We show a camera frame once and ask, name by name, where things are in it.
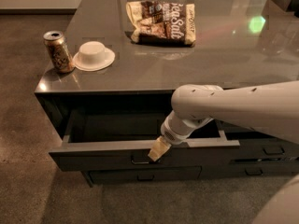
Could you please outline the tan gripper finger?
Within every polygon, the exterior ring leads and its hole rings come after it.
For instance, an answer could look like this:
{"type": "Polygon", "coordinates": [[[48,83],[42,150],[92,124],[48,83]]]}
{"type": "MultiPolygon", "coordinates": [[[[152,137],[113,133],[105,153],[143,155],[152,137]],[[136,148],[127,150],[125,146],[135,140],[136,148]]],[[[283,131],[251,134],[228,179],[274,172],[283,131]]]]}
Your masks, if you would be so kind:
{"type": "Polygon", "coordinates": [[[159,136],[154,141],[148,156],[152,161],[157,161],[163,156],[163,154],[165,154],[168,151],[170,147],[171,144],[168,143],[164,137],[159,136]]]}

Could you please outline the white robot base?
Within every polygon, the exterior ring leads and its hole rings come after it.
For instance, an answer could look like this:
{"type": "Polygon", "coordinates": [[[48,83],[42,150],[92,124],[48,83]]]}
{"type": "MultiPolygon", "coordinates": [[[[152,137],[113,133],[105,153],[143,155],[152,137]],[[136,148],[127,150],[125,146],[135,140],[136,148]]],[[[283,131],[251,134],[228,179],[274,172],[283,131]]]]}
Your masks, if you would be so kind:
{"type": "Polygon", "coordinates": [[[299,224],[299,175],[270,199],[251,224],[299,224]]]}

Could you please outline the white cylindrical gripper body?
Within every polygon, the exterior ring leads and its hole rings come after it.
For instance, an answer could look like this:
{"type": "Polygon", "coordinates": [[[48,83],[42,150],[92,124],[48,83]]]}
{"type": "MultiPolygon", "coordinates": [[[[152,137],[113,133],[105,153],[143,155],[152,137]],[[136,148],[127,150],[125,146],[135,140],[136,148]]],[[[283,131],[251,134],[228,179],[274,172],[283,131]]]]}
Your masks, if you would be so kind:
{"type": "Polygon", "coordinates": [[[182,119],[172,111],[161,126],[162,137],[171,145],[186,141],[195,131],[206,126],[213,118],[182,119]]]}

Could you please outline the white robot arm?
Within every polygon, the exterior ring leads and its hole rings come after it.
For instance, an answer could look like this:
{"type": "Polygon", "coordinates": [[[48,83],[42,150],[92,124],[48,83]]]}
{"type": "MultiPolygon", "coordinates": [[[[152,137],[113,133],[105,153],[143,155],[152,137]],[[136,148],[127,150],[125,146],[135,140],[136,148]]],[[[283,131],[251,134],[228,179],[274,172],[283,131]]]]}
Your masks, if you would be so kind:
{"type": "Polygon", "coordinates": [[[171,106],[149,152],[152,161],[213,119],[299,143],[299,81],[231,90],[188,84],[174,91],[171,106]]]}

